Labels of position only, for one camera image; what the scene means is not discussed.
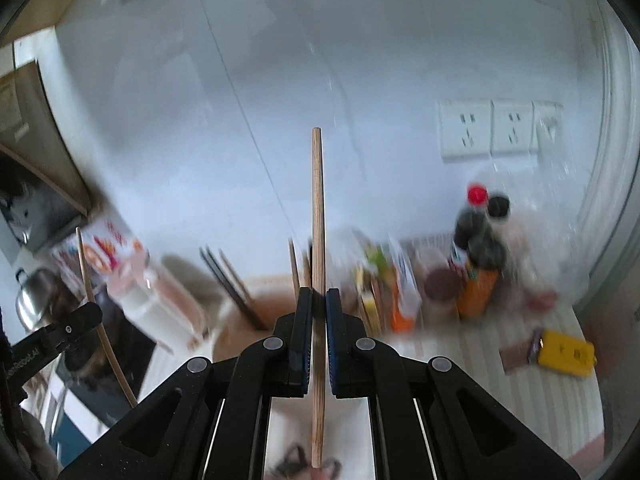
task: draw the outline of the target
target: brown lid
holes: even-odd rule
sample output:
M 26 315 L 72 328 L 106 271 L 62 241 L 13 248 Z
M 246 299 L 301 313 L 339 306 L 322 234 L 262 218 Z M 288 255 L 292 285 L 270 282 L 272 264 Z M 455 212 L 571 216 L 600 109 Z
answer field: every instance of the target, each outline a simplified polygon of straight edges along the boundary
M 442 267 L 432 270 L 427 275 L 424 280 L 424 293 L 433 301 L 455 300 L 462 292 L 463 285 L 462 278 L 454 270 Z

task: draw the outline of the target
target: wooden stick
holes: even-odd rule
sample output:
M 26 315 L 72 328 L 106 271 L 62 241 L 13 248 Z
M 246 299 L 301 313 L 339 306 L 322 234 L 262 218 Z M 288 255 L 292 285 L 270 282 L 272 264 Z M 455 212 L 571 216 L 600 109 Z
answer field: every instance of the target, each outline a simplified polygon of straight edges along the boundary
M 238 273 L 236 272 L 236 270 L 231 265 L 231 262 L 226 259 L 225 253 L 222 252 L 222 249 L 220 249 L 220 259 L 222 260 L 222 263 L 225 264 L 225 267 L 229 270 L 229 274 L 231 274 L 231 277 L 238 284 L 238 287 L 240 287 L 240 292 L 242 292 L 242 294 L 244 295 L 244 300 L 247 303 L 253 303 L 254 300 L 251 297 L 251 295 L 249 294 L 249 291 L 247 290 L 246 285 L 240 279 L 240 276 L 238 276 Z
M 291 276 L 293 279 L 293 291 L 296 294 L 296 301 L 300 295 L 300 277 L 298 276 L 298 263 L 296 262 L 296 248 L 293 240 L 289 238 L 289 259 L 291 260 Z
M 313 288 L 324 298 L 326 275 L 324 269 L 324 182 L 322 178 L 322 140 L 320 128 L 312 133 L 313 165 L 313 259 L 311 279 Z M 322 443 L 324 441 L 324 391 L 326 385 L 326 312 L 324 302 L 315 308 L 313 324 L 313 419 L 311 433 L 311 465 L 320 467 L 322 463 Z
M 311 286 L 311 264 L 309 263 L 309 257 L 306 251 L 302 251 L 302 271 L 305 279 L 305 286 Z
M 76 227 L 76 235 L 78 236 L 78 257 L 80 258 L 80 272 L 82 273 L 82 281 L 84 282 L 84 292 L 87 300 L 95 303 L 94 292 L 91 288 L 91 279 L 89 278 L 89 269 L 87 267 L 86 260 L 84 259 L 84 245 L 82 244 L 82 233 L 80 232 L 79 227 Z M 120 368 L 120 363 L 116 359 L 116 354 L 113 353 L 113 348 L 111 347 L 111 343 L 107 337 L 107 332 L 102 323 L 98 325 L 98 337 L 100 338 L 100 343 L 102 344 L 104 353 L 107 354 L 109 364 L 116 374 L 118 384 L 122 388 L 122 391 L 127 397 L 131 407 L 135 408 L 138 405 L 138 400 L 133 394 L 133 391 L 131 391 L 129 383 L 127 383 L 127 379 L 124 377 L 124 373 L 122 373 L 122 368 Z

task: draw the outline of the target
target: silver rivet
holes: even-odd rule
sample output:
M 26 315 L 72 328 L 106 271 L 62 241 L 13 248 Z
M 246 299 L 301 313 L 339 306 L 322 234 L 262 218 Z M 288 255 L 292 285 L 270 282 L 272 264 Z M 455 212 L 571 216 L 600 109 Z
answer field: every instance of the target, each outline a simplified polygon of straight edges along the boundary
M 202 357 L 194 357 L 187 363 L 187 370 L 192 374 L 197 374 L 207 367 L 207 360 Z
M 369 337 L 361 337 L 356 341 L 356 346 L 360 350 L 373 350 L 376 346 L 376 342 Z
M 449 361 L 446 357 L 436 357 L 433 361 L 431 361 L 431 366 L 434 370 L 439 372 L 448 372 L 451 370 L 451 361 Z
M 262 346 L 264 346 L 267 350 L 277 350 L 278 348 L 282 348 L 283 344 L 284 343 L 282 342 L 282 339 L 280 339 L 279 337 L 268 337 L 264 340 Z

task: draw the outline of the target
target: orange bottle label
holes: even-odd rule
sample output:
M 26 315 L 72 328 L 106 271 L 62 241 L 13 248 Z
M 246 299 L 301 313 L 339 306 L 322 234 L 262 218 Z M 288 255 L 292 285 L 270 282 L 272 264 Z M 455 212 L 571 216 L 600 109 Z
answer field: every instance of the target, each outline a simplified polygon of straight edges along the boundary
M 479 269 L 466 262 L 466 285 L 457 302 L 460 317 L 484 314 L 499 274 L 498 270 Z

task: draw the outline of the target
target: triangular cutout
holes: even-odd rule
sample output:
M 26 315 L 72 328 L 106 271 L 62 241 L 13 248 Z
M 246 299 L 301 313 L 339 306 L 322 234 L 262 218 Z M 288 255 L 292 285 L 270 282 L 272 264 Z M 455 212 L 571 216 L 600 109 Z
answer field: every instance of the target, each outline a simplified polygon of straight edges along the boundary
M 516 434 L 493 416 L 468 390 L 459 390 L 456 396 L 483 456 L 493 456 L 516 443 Z
M 135 426 L 129 428 L 122 435 L 120 442 L 129 449 L 149 457 L 155 456 L 181 398 L 180 390 L 172 390 Z

